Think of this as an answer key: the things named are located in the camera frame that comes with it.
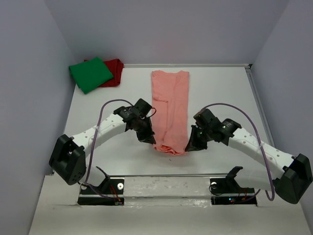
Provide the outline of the pink t shirt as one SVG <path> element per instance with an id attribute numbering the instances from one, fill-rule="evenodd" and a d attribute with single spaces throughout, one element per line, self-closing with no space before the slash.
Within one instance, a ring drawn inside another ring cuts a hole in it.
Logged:
<path id="1" fill-rule="evenodd" d="M 188 143 L 189 72 L 155 70 L 151 74 L 154 149 L 169 155 L 184 155 Z"/>

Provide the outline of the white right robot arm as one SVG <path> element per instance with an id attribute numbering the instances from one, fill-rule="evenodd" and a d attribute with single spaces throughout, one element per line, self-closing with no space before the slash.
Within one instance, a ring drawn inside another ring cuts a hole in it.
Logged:
<path id="1" fill-rule="evenodd" d="M 310 160 L 305 155 L 282 152 L 232 119 L 220 121 L 209 109 L 200 110 L 194 120 L 186 152 L 205 150 L 209 141 L 236 149 L 264 165 L 270 190 L 291 204 L 297 204 L 313 182 Z"/>

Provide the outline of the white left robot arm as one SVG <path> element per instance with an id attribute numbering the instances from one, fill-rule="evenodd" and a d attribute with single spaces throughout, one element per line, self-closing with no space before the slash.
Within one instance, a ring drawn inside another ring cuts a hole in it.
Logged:
<path id="1" fill-rule="evenodd" d="M 80 184 L 95 193 L 104 193 L 110 185 L 110 176 L 92 165 L 95 149 L 129 130 L 136 132 L 139 142 L 155 144 L 151 110 L 155 108 L 141 98 L 135 104 L 117 108 L 106 118 L 102 118 L 104 108 L 101 108 L 95 126 L 71 137 L 63 134 L 56 140 L 49 166 L 69 186 Z"/>

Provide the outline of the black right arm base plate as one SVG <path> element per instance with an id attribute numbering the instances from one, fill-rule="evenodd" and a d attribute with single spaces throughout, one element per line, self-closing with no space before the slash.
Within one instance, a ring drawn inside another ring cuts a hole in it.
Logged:
<path id="1" fill-rule="evenodd" d="M 211 205 L 255 205 L 255 189 L 241 188 L 234 184 L 228 185 L 225 178 L 211 178 L 209 191 L 211 193 Z"/>

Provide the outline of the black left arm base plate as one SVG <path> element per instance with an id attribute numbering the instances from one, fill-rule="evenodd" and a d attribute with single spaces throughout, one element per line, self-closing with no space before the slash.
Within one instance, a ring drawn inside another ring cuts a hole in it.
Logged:
<path id="1" fill-rule="evenodd" d="M 81 206 L 123 206 L 124 181 L 123 177 L 112 177 L 108 186 L 102 190 L 83 185 L 77 203 Z"/>

